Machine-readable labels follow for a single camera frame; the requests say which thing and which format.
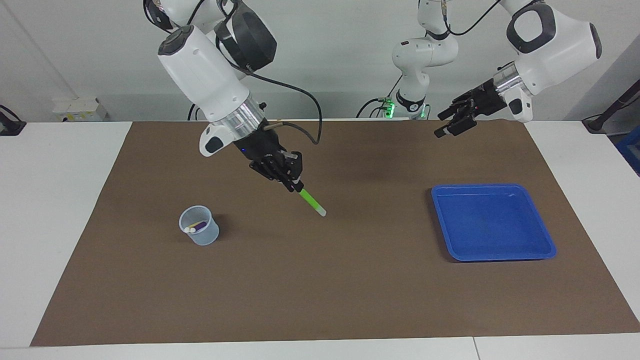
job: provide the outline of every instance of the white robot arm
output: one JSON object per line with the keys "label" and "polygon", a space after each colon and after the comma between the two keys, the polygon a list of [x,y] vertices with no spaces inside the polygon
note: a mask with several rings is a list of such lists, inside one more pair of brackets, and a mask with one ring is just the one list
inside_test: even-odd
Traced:
{"label": "white robot arm", "polygon": [[[280,145],[262,108],[239,81],[244,71],[259,70],[275,56],[277,43],[258,15],[242,0],[146,0],[144,4],[156,26],[162,24],[167,30],[179,26],[160,45],[158,57],[210,122],[200,137],[200,152],[212,156],[233,143],[251,161],[250,168],[290,192],[302,192],[302,153]],[[225,55],[244,70],[234,69]]]}
{"label": "white robot arm", "polygon": [[418,22],[426,30],[424,38],[402,41],[394,47],[394,65],[402,71],[395,93],[396,109],[411,119],[424,116],[429,89],[427,68],[446,65],[458,56],[458,41],[449,37],[442,18],[440,0],[420,0]]}
{"label": "white robot arm", "polygon": [[572,19],[542,0],[500,4],[512,16],[507,38],[518,59],[438,114],[440,120],[453,119],[435,132],[437,137],[457,136],[477,125],[476,115],[506,107],[516,120],[528,122],[533,119],[531,97],[578,74],[602,55],[598,31],[588,21]]}

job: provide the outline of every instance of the table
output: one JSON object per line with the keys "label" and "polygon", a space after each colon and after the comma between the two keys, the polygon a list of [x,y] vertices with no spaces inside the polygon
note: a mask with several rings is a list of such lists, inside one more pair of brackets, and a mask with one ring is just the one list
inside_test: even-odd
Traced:
{"label": "table", "polygon": [[[30,124],[0,142],[0,358],[640,358],[640,334],[27,348],[130,126]],[[578,122],[527,129],[640,317],[640,179],[606,136]],[[6,221],[15,214],[31,221]]]}

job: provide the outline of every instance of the black cable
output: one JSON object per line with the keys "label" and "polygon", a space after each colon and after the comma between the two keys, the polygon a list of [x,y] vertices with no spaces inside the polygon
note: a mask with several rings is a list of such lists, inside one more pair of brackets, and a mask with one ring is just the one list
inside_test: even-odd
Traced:
{"label": "black cable", "polygon": [[[626,109],[626,108],[628,108],[629,106],[633,105],[633,104],[634,104],[634,102],[638,101],[638,99],[640,99],[640,96],[636,97],[633,101],[630,101],[630,102],[628,102],[626,105],[622,106],[620,109],[618,109],[618,111],[620,111],[620,110],[622,110],[622,109]],[[602,116],[603,114],[604,114],[604,113],[600,113],[600,114],[597,114],[597,115],[592,115],[592,116],[590,116],[590,117],[586,117],[586,118],[584,118],[584,119],[582,119],[582,120],[580,120],[580,121],[585,121],[585,120],[593,119],[593,118],[595,118],[595,117]]]}
{"label": "black cable", "polygon": [[373,118],[373,113],[376,112],[376,110],[378,111],[378,114],[376,115],[376,117],[380,116],[380,110],[384,110],[384,106],[380,106],[379,108],[375,108],[371,111],[371,114],[369,114],[369,118]]}
{"label": "black cable", "polygon": [[[396,86],[398,86],[398,84],[400,84],[400,80],[402,80],[402,74],[400,75],[400,77],[398,78],[396,83],[394,84],[394,87],[391,88],[391,91],[389,92],[389,94],[387,94],[387,97],[390,97],[391,94],[393,94],[394,90],[396,89]],[[380,110],[378,110],[378,113],[376,114],[376,117],[379,117],[379,116],[380,116]]]}
{"label": "black cable", "polygon": [[389,92],[389,94],[387,94],[387,97],[390,97],[391,94],[393,94],[394,90],[396,89],[396,86],[398,86],[398,84],[400,84],[400,80],[402,80],[402,75],[400,75],[400,77],[398,78],[398,80],[394,84],[394,87],[391,88],[391,91]]}
{"label": "black cable", "polygon": [[587,122],[583,120],[584,125],[587,127],[590,133],[594,131],[602,130],[604,124],[618,111],[623,108],[628,108],[629,105],[633,104],[637,99],[633,99],[634,96],[640,94],[640,80],[636,81],[627,91],[625,91],[622,96],[618,98],[613,104],[611,104],[601,116],[599,116],[596,120]]}
{"label": "black cable", "polygon": [[482,16],[480,16],[480,19],[478,19],[473,25],[471,25],[470,28],[468,28],[466,31],[463,31],[461,33],[455,33],[453,32],[453,30],[451,29],[449,23],[447,22],[447,16],[443,15],[444,18],[444,24],[447,26],[447,30],[449,30],[449,33],[451,35],[455,35],[457,37],[461,37],[463,35],[468,34],[471,30],[473,30],[478,24],[480,24],[480,22],[491,12],[491,10],[493,10],[496,6],[498,6],[498,4],[501,2],[502,0],[496,0],[496,2],[491,5],[491,7],[489,9],[487,9],[487,11],[484,12],[484,14]]}
{"label": "black cable", "polygon": [[362,114],[362,112],[367,108],[367,106],[369,106],[370,104],[373,104],[374,102],[378,101],[378,98],[375,99],[371,99],[369,101],[367,101],[366,104],[364,104],[361,108],[360,111],[358,111],[358,115],[356,115],[356,118],[360,117],[360,115]]}
{"label": "black cable", "polygon": [[196,104],[191,104],[191,108],[189,109],[189,115],[187,115],[187,121],[191,121],[191,114],[193,114],[193,109],[196,108]]}
{"label": "black cable", "polygon": [[250,72],[249,70],[243,69],[243,68],[239,67],[238,65],[236,65],[235,63],[232,63],[231,61],[229,61],[229,59],[227,59],[227,61],[229,62],[231,67],[233,67],[234,69],[236,69],[238,71],[243,72],[247,76],[251,76],[251,77],[256,78],[258,80],[265,81],[267,83],[271,83],[271,84],[274,84],[274,85],[282,86],[284,88],[295,90],[297,92],[305,94],[309,99],[313,100],[314,104],[316,105],[317,111],[318,111],[318,134],[316,136],[316,139],[313,139],[313,137],[306,130],[302,129],[302,127],[297,126],[296,124],[288,123],[289,125],[286,125],[286,126],[291,126],[291,127],[294,127],[296,129],[302,131],[305,135],[307,135],[311,139],[311,142],[314,145],[317,145],[317,144],[320,143],[320,139],[322,137],[322,123],[323,123],[322,107],[320,106],[320,103],[318,102],[318,100],[316,99],[316,97],[313,94],[311,94],[310,92],[308,92],[308,91],[306,91],[306,90],[304,90],[302,88],[299,88],[297,86],[290,85],[290,84],[287,84],[287,83],[283,83],[283,82],[278,81],[278,80],[265,78],[264,76],[261,76],[261,75],[258,75],[258,74],[254,74],[254,73]]}
{"label": "black cable", "polygon": [[296,125],[296,124],[294,124],[294,123],[292,123],[292,122],[288,122],[288,121],[282,121],[282,122],[280,122],[280,123],[281,123],[283,126],[290,126],[290,127],[293,127],[294,129],[297,129],[298,131],[300,131],[301,133],[303,133],[304,135],[306,135],[306,136],[307,136],[307,138],[309,138],[309,140],[311,140],[311,142],[312,142],[314,145],[317,145],[317,144],[318,144],[318,142],[314,140],[314,137],[313,137],[313,136],[312,136],[312,135],[311,135],[307,130],[303,129],[302,127],[300,127],[300,126],[298,126],[298,125]]}
{"label": "black cable", "polygon": [[171,31],[168,31],[167,29],[163,29],[163,28],[159,27],[158,25],[156,25],[155,22],[151,19],[151,16],[149,16],[149,13],[147,11],[147,4],[149,3],[149,1],[151,1],[151,0],[142,0],[142,11],[145,12],[145,16],[147,17],[147,20],[149,20],[151,25],[157,27],[158,29],[164,31],[167,34],[170,34]]}
{"label": "black cable", "polygon": [[6,106],[0,105],[0,109],[6,111],[8,114],[15,117],[16,120],[18,120],[19,122],[22,122],[22,120],[18,117],[18,115],[16,115],[13,111],[11,111],[11,109],[7,108]]}
{"label": "black cable", "polygon": [[224,1],[224,0],[216,0],[216,3],[218,4],[218,8],[219,8],[219,9],[220,9],[220,11],[222,12],[222,14],[223,14],[225,17],[229,17],[230,15],[229,15],[229,14],[227,14],[227,12],[225,11],[225,7],[222,5],[222,2],[223,2],[223,1]]}
{"label": "black cable", "polygon": [[198,13],[198,9],[200,9],[200,7],[202,6],[202,3],[204,2],[205,0],[200,0],[198,2],[196,7],[193,9],[193,12],[191,13],[191,17],[189,18],[189,21],[187,21],[187,25],[191,25],[191,21],[193,21],[193,18],[196,17],[196,14]]}

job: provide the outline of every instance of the cable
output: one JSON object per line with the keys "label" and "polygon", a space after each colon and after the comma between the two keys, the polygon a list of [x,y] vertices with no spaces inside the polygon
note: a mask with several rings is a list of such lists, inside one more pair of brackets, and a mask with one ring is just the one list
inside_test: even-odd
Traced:
{"label": "cable", "polygon": [[220,9],[220,11],[225,17],[229,17],[229,14],[227,14],[227,12],[225,11],[225,7],[222,5],[222,1],[223,0],[216,0],[216,3],[218,4],[218,8]]}
{"label": "cable", "polygon": [[311,136],[311,134],[310,134],[307,130],[303,129],[302,127],[300,127],[300,126],[298,126],[298,125],[296,125],[296,124],[294,124],[294,123],[292,123],[292,122],[288,122],[288,121],[282,121],[282,122],[280,122],[280,123],[281,123],[283,126],[290,126],[290,127],[293,127],[294,129],[297,129],[298,131],[300,131],[301,133],[303,133],[304,135],[306,135],[306,136],[307,136],[307,138],[309,138],[309,140],[311,140],[312,144],[314,144],[314,145],[317,145],[317,144],[318,144],[318,142],[314,140],[314,137],[313,137],[313,136]]}
{"label": "cable", "polygon": [[623,131],[621,133],[607,134],[607,137],[612,138],[614,136],[629,135],[630,133],[631,133],[631,131]]}
{"label": "cable", "polygon": [[[391,91],[389,92],[389,94],[387,94],[387,97],[390,97],[391,94],[393,94],[394,90],[396,89],[396,86],[398,86],[398,84],[400,84],[400,80],[402,80],[402,74],[400,75],[400,77],[398,78],[396,83],[394,84],[394,87],[391,88]],[[380,116],[380,110],[376,114],[376,117],[379,117],[379,116]]]}
{"label": "cable", "polygon": [[[195,16],[195,13],[198,11],[198,7],[203,3],[203,1],[204,0],[200,0],[198,5],[196,6],[196,8],[193,10],[193,14],[191,15],[191,18],[193,18]],[[238,8],[238,3],[234,3],[233,9],[229,12],[229,14],[226,14],[225,21],[227,21],[227,20],[229,20],[229,18],[231,18],[231,16],[236,12],[237,8]],[[220,39],[218,39],[217,37],[216,37],[216,47],[218,49],[220,49]],[[307,130],[303,129],[302,127],[300,127],[300,126],[298,126],[296,124],[293,124],[291,122],[282,122],[281,124],[283,124],[284,126],[293,127],[295,129],[301,131],[304,135],[309,137],[309,140],[311,140],[311,143],[314,144],[314,145],[318,145],[320,143],[320,139],[322,138],[322,124],[323,124],[322,107],[320,106],[320,103],[318,102],[318,100],[316,99],[316,97],[313,94],[311,94],[310,92],[308,92],[308,91],[306,91],[306,90],[304,90],[302,88],[299,88],[297,86],[290,85],[290,84],[287,84],[287,83],[283,83],[281,81],[277,81],[277,80],[274,80],[274,79],[269,79],[267,77],[260,76],[258,74],[254,74],[254,73],[250,72],[249,70],[246,70],[246,69],[243,69],[243,68],[239,67],[235,63],[231,62],[229,59],[227,59],[227,62],[229,62],[229,65],[231,65],[232,68],[238,70],[239,72],[244,73],[247,76],[251,76],[252,78],[256,78],[258,80],[262,80],[262,81],[265,81],[267,83],[271,83],[271,84],[274,84],[274,85],[282,86],[284,88],[295,90],[295,91],[297,91],[299,93],[305,94],[309,99],[311,99],[314,102],[314,104],[316,105],[317,112],[318,112],[318,133],[317,133],[316,139],[314,139],[313,136],[311,136],[311,134]]]}
{"label": "cable", "polygon": [[18,120],[19,122],[22,122],[22,120],[18,117],[18,115],[16,115],[13,111],[11,111],[11,109],[7,108],[6,106],[0,105],[0,109],[6,111],[8,114],[15,117],[16,120]]}
{"label": "cable", "polygon": [[142,11],[145,12],[145,16],[147,17],[147,20],[149,20],[151,25],[157,27],[158,29],[164,31],[167,34],[170,34],[171,31],[168,31],[167,29],[163,29],[163,28],[159,27],[158,25],[156,25],[155,22],[151,19],[151,16],[149,16],[149,13],[147,11],[147,4],[149,3],[149,1],[151,1],[151,0],[142,0]]}
{"label": "cable", "polygon": [[487,9],[487,11],[484,12],[484,14],[482,16],[480,16],[480,19],[478,19],[473,25],[471,25],[470,28],[468,28],[466,31],[463,31],[461,33],[455,33],[453,32],[453,30],[451,29],[449,23],[447,22],[447,10],[446,10],[446,5],[443,7],[442,9],[442,17],[444,19],[444,24],[447,26],[447,30],[449,30],[449,33],[451,35],[455,35],[457,37],[461,37],[463,35],[468,34],[471,30],[473,30],[490,12],[491,10],[493,10],[496,6],[498,6],[498,4],[501,2],[502,0],[496,0],[496,2],[491,5],[491,7],[489,9]]}
{"label": "cable", "polygon": [[238,65],[232,63],[231,61],[229,61],[229,64],[231,64],[231,67],[233,67],[234,69],[236,69],[238,71],[241,71],[241,72],[244,72],[244,74],[247,75],[247,76],[251,76],[251,77],[256,78],[258,80],[265,81],[267,83],[271,83],[271,84],[274,84],[274,85],[282,86],[284,88],[295,90],[297,92],[305,94],[309,99],[313,100],[314,104],[316,105],[317,111],[318,111],[318,134],[316,136],[316,139],[313,139],[313,137],[309,134],[309,132],[307,132],[307,130],[304,130],[302,127],[297,126],[296,124],[285,123],[285,125],[294,127],[296,129],[302,131],[305,135],[307,135],[311,139],[311,142],[314,145],[317,145],[317,144],[320,143],[320,138],[322,137],[322,122],[323,122],[322,107],[320,106],[320,103],[318,102],[318,100],[316,99],[316,97],[313,94],[311,94],[310,92],[308,92],[308,91],[306,91],[306,90],[304,90],[302,88],[299,88],[297,86],[290,85],[290,84],[287,84],[287,83],[283,83],[283,82],[278,81],[278,80],[265,78],[264,76],[260,76],[258,74],[254,74],[254,73],[250,72],[249,70],[246,70],[246,69],[243,69],[243,68],[239,67]]}
{"label": "cable", "polygon": [[191,17],[189,18],[189,21],[187,21],[187,25],[191,25],[191,21],[193,21],[193,18],[196,17],[196,14],[198,13],[198,9],[200,9],[200,7],[202,6],[202,3],[204,2],[205,0],[200,0],[198,2],[196,7],[193,9],[193,12],[191,13]]}
{"label": "cable", "polygon": [[[622,106],[620,109],[618,109],[618,111],[620,111],[620,110],[622,110],[622,109],[626,109],[626,108],[628,108],[629,106],[633,105],[633,104],[634,104],[634,102],[638,101],[638,99],[640,99],[640,96],[637,96],[635,99],[633,99],[632,101],[628,102],[626,105]],[[602,116],[603,114],[604,114],[604,113],[599,113],[599,114],[597,114],[597,115],[592,115],[592,116],[590,116],[590,117],[586,117],[586,118],[584,118],[584,119],[582,119],[582,120],[580,120],[580,121],[586,121],[586,120],[589,120],[589,119],[593,119],[593,118],[595,118],[595,117],[600,117],[600,116]]]}
{"label": "cable", "polygon": [[196,108],[196,104],[191,104],[191,108],[189,109],[189,115],[187,115],[187,121],[191,121],[191,114],[193,114],[193,109]]}
{"label": "cable", "polygon": [[370,104],[373,104],[373,103],[374,103],[374,102],[376,102],[376,101],[380,101],[380,100],[378,100],[378,98],[375,98],[375,99],[371,99],[371,100],[367,101],[367,103],[366,103],[366,104],[364,104],[364,105],[360,108],[360,111],[358,111],[358,115],[356,115],[356,118],[360,117],[360,115],[361,115],[361,114],[362,114],[362,112],[367,108],[367,106],[369,106]]}
{"label": "cable", "polygon": [[384,110],[385,107],[384,106],[380,106],[379,108],[375,108],[371,111],[371,114],[369,114],[369,118],[373,118],[373,113],[376,112],[376,110],[378,111],[378,114],[376,115],[376,117],[378,117],[380,115],[380,111]]}

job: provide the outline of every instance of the blue tray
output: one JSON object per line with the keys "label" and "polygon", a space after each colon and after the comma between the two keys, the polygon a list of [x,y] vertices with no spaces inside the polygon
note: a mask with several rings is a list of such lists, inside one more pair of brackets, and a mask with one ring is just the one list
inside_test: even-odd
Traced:
{"label": "blue tray", "polygon": [[456,260],[539,260],[556,255],[533,200],[520,185],[440,185],[431,194],[447,249]]}

